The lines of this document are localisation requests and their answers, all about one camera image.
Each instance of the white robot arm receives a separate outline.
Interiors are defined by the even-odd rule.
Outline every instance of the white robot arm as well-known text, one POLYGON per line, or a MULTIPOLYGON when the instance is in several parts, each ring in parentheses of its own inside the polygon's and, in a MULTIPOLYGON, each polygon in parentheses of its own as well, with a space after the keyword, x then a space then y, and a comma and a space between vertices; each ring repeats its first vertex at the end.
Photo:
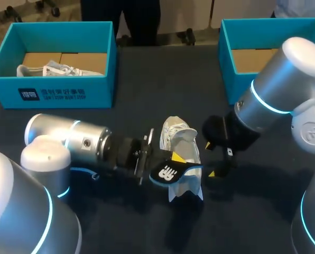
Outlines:
POLYGON ((315 99, 310 99, 292 112, 292 135, 304 151, 315 154, 315 99))

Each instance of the black pants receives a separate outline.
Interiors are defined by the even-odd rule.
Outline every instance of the black pants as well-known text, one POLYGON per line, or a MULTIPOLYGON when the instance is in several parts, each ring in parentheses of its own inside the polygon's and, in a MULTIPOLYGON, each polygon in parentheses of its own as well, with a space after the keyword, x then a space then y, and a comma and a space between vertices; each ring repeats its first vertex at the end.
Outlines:
POLYGON ((135 46, 154 46, 160 24, 160 0, 80 0, 83 21, 112 21, 115 36, 120 15, 126 23, 135 46))

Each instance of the dark blue tablecloth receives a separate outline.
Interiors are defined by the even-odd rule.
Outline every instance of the dark blue tablecloth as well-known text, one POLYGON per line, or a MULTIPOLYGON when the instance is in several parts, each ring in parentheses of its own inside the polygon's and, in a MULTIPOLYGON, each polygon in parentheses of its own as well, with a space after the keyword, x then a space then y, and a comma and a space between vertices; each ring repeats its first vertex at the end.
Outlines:
MULTIPOLYGON (((141 137, 155 128, 158 146, 164 120, 184 119, 199 130, 202 162, 213 166, 220 149, 204 150, 201 125, 228 106, 216 46, 125 48, 119 51, 117 94, 110 110, 3 110, 0 152, 20 162, 24 129, 37 113, 51 113, 106 125, 141 137)), ((104 176, 92 182, 72 173, 70 205, 83 230, 82 254, 245 253, 294 254, 290 225, 315 171, 315 156, 299 149, 284 117, 250 149, 225 180, 206 167, 204 203, 185 195, 172 203, 168 191, 149 181, 104 176)))

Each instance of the teal box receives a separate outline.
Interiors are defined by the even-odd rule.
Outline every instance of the teal box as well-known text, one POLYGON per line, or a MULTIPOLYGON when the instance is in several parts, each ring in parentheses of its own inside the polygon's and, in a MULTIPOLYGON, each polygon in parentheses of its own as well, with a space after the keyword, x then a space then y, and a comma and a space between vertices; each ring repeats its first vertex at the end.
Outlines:
POLYGON ((0 46, 0 103, 3 108, 110 108, 116 54, 112 22, 13 23, 0 46), (17 78, 27 52, 107 53, 105 75, 17 78))
POLYGON ((257 75, 257 72, 238 73, 232 50, 277 49, 291 37, 315 43, 315 18, 222 20, 218 51, 230 105, 237 102, 257 75))

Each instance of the new balance logo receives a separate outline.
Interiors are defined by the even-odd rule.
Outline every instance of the new balance logo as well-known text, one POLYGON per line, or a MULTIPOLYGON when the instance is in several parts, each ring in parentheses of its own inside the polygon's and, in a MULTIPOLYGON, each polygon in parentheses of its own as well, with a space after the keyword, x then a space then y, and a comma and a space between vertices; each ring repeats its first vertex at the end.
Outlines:
POLYGON ((162 169, 159 172, 159 176, 163 179, 165 179, 166 181, 170 181, 171 179, 173 179, 174 175, 177 172, 175 170, 173 170, 172 168, 168 167, 167 165, 164 167, 164 169, 162 169))

